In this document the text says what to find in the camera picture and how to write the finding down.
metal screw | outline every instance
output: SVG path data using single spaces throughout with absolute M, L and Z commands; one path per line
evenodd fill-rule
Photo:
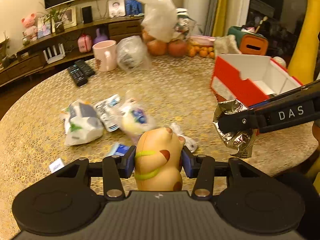
M 207 197 L 210 195 L 210 191 L 205 188 L 198 188 L 195 190 L 195 195 L 197 197 Z
M 119 189 L 109 189 L 107 191 L 108 197 L 120 197 L 122 195 L 122 191 Z

remote control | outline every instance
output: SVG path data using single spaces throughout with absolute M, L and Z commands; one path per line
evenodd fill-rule
M 85 63 L 83 59 L 77 60 L 75 64 L 82 70 L 82 72 L 87 77 L 91 77 L 95 74 L 95 71 L 92 68 L 90 68 L 89 65 Z
M 73 82 L 78 86 L 81 87 L 84 84 L 87 84 L 88 79 L 86 75 L 81 71 L 81 69 L 77 65 L 73 65 L 68 67 L 68 72 L 73 79 Z

gold patterned tablecloth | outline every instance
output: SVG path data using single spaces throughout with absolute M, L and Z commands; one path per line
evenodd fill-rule
M 94 60 L 88 64 L 96 68 Z M 116 93 L 132 90 L 160 126 L 177 122 L 185 135 L 195 139 L 196 154 L 227 161 L 229 154 L 212 125 L 217 101 L 209 89 L 213 69 L 210 58 L 157 57 L 150 70 L 127 74 L 120 69 L 98 72 L 88 84 L 76 87 L 66 70 L 43 81 L 20 98 L 0 121 L 0 240 L 19 231 L 11 213 L 14 197 L 26 187 L 49 175 L 48 166 L 62 158 L 65 164 L 85 156 L 101 161 L 115 142 L 130 145 L 124 133 L 104 131 L 101 138 L 79 146 L 64 145 L 59 112 L 77 99 L 97 103 Z M 259 135 L 252 158 L 246 160 L 261 171 L 274 175 L 308 158 L 317 146 L 311 123 Z M 194 179 L 183 172 L 183 189 L 192 189 Z M 123 180 L 128 192 L 136 189 L 134 178 Z M 214 192 L 226 187 L 225 178 L 215 179 Z M 92 179 L 92 189 L 102 193 L 102 181 Z

yellow-green rubber band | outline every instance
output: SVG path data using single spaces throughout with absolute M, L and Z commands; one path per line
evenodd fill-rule
M 139 158 L 141 156 L 147 156 L 147 155 L 153 155 L 155 154 L 155 151 L 141 151 L 141 152 L 137 152 L 134 158 Z
M 134 177 L 137 180 L 145 180 L 145 179 L 151 179 L 154 176 L 156 176 L 159 173 L 159 169 L 155 169 L 152 172 L 145 173 L 145 174 L 138 174 L 137 172 L 134 173 Z

pink backpack toy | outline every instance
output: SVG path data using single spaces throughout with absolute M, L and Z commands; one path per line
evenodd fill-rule
M 92 48 L 92 40 L 90 35 L 82 34 L 78 39 L 78 47 L 81 53 L 89 52 Z

